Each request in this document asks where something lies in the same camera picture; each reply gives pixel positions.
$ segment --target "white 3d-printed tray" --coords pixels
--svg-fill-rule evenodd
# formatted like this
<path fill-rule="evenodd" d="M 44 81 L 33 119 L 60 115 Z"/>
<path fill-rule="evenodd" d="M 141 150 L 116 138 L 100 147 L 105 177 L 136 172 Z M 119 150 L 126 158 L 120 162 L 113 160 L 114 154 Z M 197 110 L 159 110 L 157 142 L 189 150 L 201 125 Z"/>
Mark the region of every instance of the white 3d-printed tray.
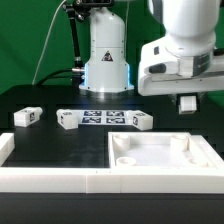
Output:
<path fill-rule="evenodd" d="M 2 138 L 2 161 L 11 137 Z M 111 132 L 109 158 L 105 169 L 1 167 L 0 192 L 224 193 L 224 162 L 201 136 Z"/>
<path fill-rule="evenodd" d="M 203 137 L 189 133 L 109 133 L 109 155 L 112 168 L 224 166 L 221 157 Z"/>

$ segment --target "green background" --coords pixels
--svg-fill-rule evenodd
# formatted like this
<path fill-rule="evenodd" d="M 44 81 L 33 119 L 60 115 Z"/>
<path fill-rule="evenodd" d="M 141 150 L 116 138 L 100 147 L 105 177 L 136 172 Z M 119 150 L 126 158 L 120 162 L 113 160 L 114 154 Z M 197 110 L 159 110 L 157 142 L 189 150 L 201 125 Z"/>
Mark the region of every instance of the green background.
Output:
<path fill-rule="evenodd" d="M 10 0 L 0 2 L 0 93 L 12 86 L 31 84 L 44 41 L 61 0 Z M 111 9 L 125 20 L 127 2 L 117 2 Z M 224 47 L 224 11 L 221 9 L 216 27 L 217 47 Z M 78 24 L 83 61 L 90 52 L 89 21 Z M 146 0 L 130 2 L 127 34 L 127 62 L 131 66 L 131 82 L 136 84 L 137 69 L 143 44 L 164 35 L 163 27 L 150 15 Z M 60 10 L 37 80 L 49 73 L 73 66 L 73 50 L 67 14 Z M 60 80 L 61 84 L 70 84 Z M 210 97 L 224 106 L 223 92 Z"/>

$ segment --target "black table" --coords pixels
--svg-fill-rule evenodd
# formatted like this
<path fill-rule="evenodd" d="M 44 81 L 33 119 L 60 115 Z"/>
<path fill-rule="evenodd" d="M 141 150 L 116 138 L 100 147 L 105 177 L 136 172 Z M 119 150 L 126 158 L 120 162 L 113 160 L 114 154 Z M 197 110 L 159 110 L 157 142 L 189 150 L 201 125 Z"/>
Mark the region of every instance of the black table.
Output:
<path fill-rule="evenodd" d="M 14 127 L 13 113 L 41 107 L 41 120 Z M 224 111 L 207 96 L 193 115 L 179 115 L 168 96 L 103 100 L 80 96 L 69 86 L 16 86 L 0 96 L 0 134 L 15 133 L 5 167 L 107 168 L 108 132 L 133 126 L 79 126 L 64 130 L 58 109 L 141 110 L 154 117 L 155 132 L 202 135 L 224 156 Z M 221 223 L 223 195 L 185 194 L 0 194 L 5 223 Z"/>

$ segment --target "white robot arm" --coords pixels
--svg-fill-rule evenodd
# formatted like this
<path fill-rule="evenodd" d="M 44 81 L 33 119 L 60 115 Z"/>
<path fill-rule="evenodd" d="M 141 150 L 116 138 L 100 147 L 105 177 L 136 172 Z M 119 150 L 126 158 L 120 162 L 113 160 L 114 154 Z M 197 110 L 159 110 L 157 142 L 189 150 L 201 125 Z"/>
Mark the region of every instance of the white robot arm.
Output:
<path fill-rule="evenodd" d="M 148 0 L 150 12 L 164 24 L 166 35 L 142 48 L 140 94 L 224 88 L 220 76 L 224 57 L 214 56 L 220 4 L 221 0 Z"/>
<path fill-rule="evenodd" d="M 81 93 L 99 98 L 127 95 L 134 87 L 124 56 L 125 24 L 105 7 L 90 13 L 91 57 L 85 65 Z"/>

